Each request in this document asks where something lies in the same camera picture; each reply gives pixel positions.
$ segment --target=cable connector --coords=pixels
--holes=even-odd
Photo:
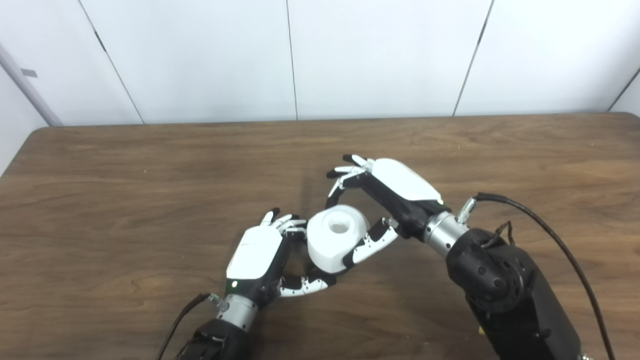
[[[211,293],[211,295],[209,295],[209,298],[207,298],[207,300],[211,301],[223,313],[229,310],[229,303],[226,300],[219,297],[217,294]]]
[[[469,215],[471,215],[471,211],[473,211],[475,207],[476,198],[470,197],[465,205],[460,209],[460,212],[456,217],[456,221],[461,225],[465,225],[467,223],[467,220],[469,219]]]

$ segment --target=black cable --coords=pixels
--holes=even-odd
[[[193,300],[191,300],[189,304],[187,304],[187,306],[185,306],[184,309],[182,309],[180,314],[178,314],[178,317],[173,322],[173,325],[171,325],[171,328],[169,328],[169,333],[166,335],[162,345],[160,346],[160,351],[156,356],[156,360],[162,359],[162,355],[164,354],[164,351],[166,350],[167,345],[169,345],[169,341],[173,337],[173,333],[177,329],[178,324],[180,324],[180,321],[182,320],[182,318],[184,318],[184,315],[187,315],[194,307],[196,307],[199,303],[207,300],[210,296],[211,296],[210,293],[198,294],[198,296],[196,296]]]
[[[587,277],[584,275],[584,272],[580,268],[578,261],[575,259],[569,248],[564,244],[560,236],[556,234],[553,229],[547,223],[545,223],[538,215],[536,215],[533,211],[531,211],[526,206],[522,205],[519,202],[513,201],[508,197],[502,195],[496,195],[492,193],[478,193],[476,195],[477,201],[494,201],[501,202],[503,204],[511,205],[516,209],[519,209],[523,213],[527,214],[530,218],[532,218],[535,222],[544,229],[544,231],[556,241],[560,249],[564,252],[567,259],[573,266],[573,269],[578,274],[584,289],[587,291],[587,296],[589,297],[589,301],[591,302],[591,307],[593,307],[593,312],[596,316],[596,320],[598,321],[598,327],[600,328],[600,334],[602,335],[602,341],[604,342],[604,347],[607,349],[607,355],[609,356],[609,360],[616,360],[616,356],[613,354],[613,348],[611,347],[611,341],[609,340],[609,334],[607,333],[607,327],[604,325],[604,318],[602,316],[602,312],[600,310],[600,306],[598,305],[598,300],[596,299],[596,295],[593,293],[593,289],[587,280]]]

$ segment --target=wood grain surface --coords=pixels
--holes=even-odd
[[[59,127],[36,131],[0,178],[0,359],[152,359],[182,307],[223,291],[243,231],[265,211],[309,218],[343,153],[395,158],[451,208],[508,195],[564,238],[600,300],[619,360],[640,356],[640,120],[629,114]],[[385,214],[362,192],[342,203]],[[582,338],[606,359],[561,251],[511,219]],[[287,271],[301,274],[305,249]],[[213,310],[180,325],[172,355]],[[444,261],[398,239],[327,291],[279,299],[252,329],[256,359],[496,359]]]

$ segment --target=white panel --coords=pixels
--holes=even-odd
[[[456,115],[606,111],[640,67],[640,1],[496,0]]]
[[[0,1],[0,43],[64,125],[141,124],[77,1]]]
[[[0,175],[32,131],[47,126],[9,75],[0,67]]]
[[[640,117],[640,76],[629,85],[611,111],[625,111]]]
[[[145,122],[296,118],[285,0],[83,0]]]
[[[289,0],[299,119],[452,115],[489,0]]]

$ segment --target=white cylinder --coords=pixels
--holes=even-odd
[[[342,258],[367,233],[369,222],[356,208],[336,205],[315,214],[307,224],[311,261],[329,274],[343,271]]]

